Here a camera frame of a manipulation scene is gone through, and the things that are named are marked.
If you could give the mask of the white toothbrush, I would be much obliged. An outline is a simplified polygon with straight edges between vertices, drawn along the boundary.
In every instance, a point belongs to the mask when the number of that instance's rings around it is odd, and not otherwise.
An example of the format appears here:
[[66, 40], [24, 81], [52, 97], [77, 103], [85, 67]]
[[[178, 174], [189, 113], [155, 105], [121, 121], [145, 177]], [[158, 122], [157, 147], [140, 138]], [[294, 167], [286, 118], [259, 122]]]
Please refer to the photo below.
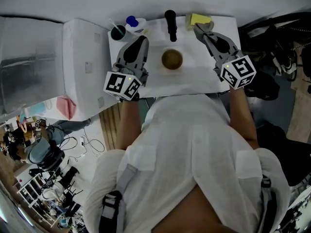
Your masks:
[[111, 18], [109, 18], [108, 21], [114, 26], [114, 28], [116, 28], [116, 29], [119, 31], [119, 33], [120, 33], [121, 35], [124, 35], [124, 33], [123, 33], [122, 30], [118, 27], [118, 25], [114, 22], [114, 20], [112, 20]]

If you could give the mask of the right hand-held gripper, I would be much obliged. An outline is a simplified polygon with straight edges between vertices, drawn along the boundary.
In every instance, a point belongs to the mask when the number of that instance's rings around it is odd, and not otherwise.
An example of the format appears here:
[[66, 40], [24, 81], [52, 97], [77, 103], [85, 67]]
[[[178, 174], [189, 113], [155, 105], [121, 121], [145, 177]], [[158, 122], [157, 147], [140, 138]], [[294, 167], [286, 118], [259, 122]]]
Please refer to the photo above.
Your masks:
[[215, 71], [220, 71], [221, 82], [225, 81], [235, 90], [252, 82], [257, 73], [255, 67], [233, 40], [223, 34], [208, 32], [203, 34], [203, 43], [216, 62]]

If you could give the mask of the black faucet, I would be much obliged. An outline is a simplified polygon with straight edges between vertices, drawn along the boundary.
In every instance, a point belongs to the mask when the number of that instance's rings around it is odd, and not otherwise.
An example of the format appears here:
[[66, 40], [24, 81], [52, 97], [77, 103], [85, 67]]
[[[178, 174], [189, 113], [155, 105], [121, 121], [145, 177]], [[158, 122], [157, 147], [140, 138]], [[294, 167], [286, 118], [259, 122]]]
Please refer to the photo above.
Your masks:
[[176, 13], [173, 10], [167, 10], [164, 16], [168, 26], [168, 34], [170, 36], [170, 41], [176, 42], [177, 41]]

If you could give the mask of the white sink basin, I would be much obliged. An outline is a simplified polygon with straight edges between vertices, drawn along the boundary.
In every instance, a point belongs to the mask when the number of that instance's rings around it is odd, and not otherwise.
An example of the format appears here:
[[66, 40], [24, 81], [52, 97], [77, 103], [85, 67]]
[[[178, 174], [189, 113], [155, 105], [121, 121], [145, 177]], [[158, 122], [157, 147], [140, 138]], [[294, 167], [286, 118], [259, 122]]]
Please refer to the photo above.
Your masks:
[[[176, 25], [177, 41], [171, 42], [165, 17], [147, 21], [148, 32], [142, 36], [148, 38], [149, 50], [143, 67], [149, 76], [146, 85], [142, 86], [137, 94], [146, 98], [227, 91], [229, 85], [220, 81], [219, 71], [215, 71], [214, 58], [206, 46], [197, 40], [194, 31], [187, 30], [186, 18], [176, 16]], [[117, 62], [120, 49], [128, 42], [113, 40], [110, 32], [108, 35], [113, 66]], [[161, 57], [168, 49], [175, 49], [182, 54], [183, 64], [180, 68], [169, 70], [163, 66]]]

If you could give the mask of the grey plastic-covered appliance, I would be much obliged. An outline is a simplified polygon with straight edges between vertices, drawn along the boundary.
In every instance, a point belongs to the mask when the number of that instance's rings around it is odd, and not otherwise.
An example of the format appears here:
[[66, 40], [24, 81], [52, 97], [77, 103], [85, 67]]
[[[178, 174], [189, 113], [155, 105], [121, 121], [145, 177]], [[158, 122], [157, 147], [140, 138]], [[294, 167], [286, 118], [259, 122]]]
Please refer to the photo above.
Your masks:
[[0, 17], [0, 118], [64, 93], [63, 25]]

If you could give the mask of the white shelf rack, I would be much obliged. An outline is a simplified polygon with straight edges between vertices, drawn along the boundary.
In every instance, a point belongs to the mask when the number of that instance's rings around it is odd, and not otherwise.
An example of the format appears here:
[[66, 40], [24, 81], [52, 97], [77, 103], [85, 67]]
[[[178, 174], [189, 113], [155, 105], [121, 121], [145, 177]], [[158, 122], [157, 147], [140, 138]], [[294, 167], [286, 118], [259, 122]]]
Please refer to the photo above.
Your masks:
[[16, 184], [17, 194], [24, 199], [28, 207], [32, 209], [42, 221], [47, 223], [50, 228], [53, 228], [54, 225], [57, 224], [60, 216], [50, 215], [50, 207], [45, 206], [40, 199], [41, 188], [44, 184], [42, 175], [36, 174], [26, 182], [20, 181], [21, 179], [19, 179]]

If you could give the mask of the person's white shirt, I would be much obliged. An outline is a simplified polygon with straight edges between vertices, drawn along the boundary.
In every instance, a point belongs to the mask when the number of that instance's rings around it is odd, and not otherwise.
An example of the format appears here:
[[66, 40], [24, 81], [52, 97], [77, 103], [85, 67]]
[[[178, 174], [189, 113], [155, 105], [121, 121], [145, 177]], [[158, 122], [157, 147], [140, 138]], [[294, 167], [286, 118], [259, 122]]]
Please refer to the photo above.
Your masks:
[[230, 127], [219, 98], [171, 96], [154, 102], [132, 145], [98, 159], [84, 223], [89, 233], [152, 233], [196, 185], [238, 233], [274, 232], [291, 196], [278, 158]]

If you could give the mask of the large black bag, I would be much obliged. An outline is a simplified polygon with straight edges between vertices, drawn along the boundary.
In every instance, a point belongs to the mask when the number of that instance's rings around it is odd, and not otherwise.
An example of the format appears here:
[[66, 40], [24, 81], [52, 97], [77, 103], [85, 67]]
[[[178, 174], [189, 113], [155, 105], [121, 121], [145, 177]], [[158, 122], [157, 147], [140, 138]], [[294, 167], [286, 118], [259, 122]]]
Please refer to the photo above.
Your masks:
[[257, 140], [279, 159], [289, 186], [298, 185], [311, 173], [311, 144], [288, 139], [282, 128], [266, 120], [257, 128]]

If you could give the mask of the person's right forearm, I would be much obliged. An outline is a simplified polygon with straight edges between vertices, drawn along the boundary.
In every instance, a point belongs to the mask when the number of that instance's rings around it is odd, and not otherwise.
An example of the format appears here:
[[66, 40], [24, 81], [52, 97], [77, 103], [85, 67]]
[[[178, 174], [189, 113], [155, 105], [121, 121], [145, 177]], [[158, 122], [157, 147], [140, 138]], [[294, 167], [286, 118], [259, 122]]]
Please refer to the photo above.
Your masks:
[[230, 127], [236, 130], [242, 138], [254, 149], [258, 149], [257, 131], [249, 109], [244, 89], [230, 88]]

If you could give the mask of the tan floor mat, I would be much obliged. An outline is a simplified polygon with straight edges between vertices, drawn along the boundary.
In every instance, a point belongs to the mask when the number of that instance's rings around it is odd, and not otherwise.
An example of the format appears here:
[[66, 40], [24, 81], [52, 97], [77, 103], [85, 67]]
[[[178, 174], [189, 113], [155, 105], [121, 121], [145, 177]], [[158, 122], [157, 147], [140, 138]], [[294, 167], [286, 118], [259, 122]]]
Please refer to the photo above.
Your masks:
[[311, 45], [296, 47], [295, 53], [296, 79], [291, 82], [295, 99], [287, 137], [307, 143], [311, 138]]

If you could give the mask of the brown round bowl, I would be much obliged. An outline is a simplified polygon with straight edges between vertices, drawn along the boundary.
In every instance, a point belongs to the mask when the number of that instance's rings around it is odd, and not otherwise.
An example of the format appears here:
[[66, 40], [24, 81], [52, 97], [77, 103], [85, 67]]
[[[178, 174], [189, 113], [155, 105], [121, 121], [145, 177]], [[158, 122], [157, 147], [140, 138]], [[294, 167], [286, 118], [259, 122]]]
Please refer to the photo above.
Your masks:
[[175, 49], [168, 49], [163, 52], [161, 61], [166, 69], [176, 70], [183, 64], [183, 56]]

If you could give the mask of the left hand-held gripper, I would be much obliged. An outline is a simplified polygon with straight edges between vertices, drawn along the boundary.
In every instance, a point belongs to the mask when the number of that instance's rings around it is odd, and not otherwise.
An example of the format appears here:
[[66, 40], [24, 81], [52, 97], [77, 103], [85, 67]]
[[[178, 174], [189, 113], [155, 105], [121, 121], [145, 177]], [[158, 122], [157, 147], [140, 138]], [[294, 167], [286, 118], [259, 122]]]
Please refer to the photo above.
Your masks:
[[104, 92], [120, 100], [139, 99], [138, 90], [146, 85], [149, 76], [143, 67], [147, 61], [148, 50], [149, 40], [142, 35], [126, 43], [120, 49], [112, 70], [106, 74]]

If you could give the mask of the person's left forearm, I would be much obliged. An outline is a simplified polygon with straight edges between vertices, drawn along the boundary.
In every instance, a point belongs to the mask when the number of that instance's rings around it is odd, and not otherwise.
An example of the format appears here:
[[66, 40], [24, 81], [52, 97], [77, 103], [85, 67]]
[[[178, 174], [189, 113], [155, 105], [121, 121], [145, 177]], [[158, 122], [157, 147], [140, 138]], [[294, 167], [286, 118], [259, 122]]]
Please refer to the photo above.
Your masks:
[[126, 150], [141, 134], [139, 102], [122, 102], [120, 122], [117, 128], [116, 149]]

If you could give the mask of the person's bare chest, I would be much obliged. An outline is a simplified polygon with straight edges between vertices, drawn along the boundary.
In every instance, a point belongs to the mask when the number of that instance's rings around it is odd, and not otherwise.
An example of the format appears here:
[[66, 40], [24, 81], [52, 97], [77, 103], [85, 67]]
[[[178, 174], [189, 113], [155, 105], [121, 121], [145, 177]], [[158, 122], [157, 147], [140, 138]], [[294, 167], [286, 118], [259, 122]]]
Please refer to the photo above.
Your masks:
[[153, 229], [152, 233], [238, 233], [223, 225], [196, 185]]

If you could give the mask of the blue-pump soap bottle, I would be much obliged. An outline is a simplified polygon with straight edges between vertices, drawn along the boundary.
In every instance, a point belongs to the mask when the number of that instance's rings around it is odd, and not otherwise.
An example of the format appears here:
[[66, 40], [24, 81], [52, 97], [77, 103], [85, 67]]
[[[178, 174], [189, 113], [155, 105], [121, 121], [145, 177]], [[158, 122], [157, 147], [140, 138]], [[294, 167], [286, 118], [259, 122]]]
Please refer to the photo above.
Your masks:
[[135, 16], [128, 16], [126, 18], [125, 28], [132, 35], [140, 36], [147, 34], [147, 21], [144, 18], [136, 18]]

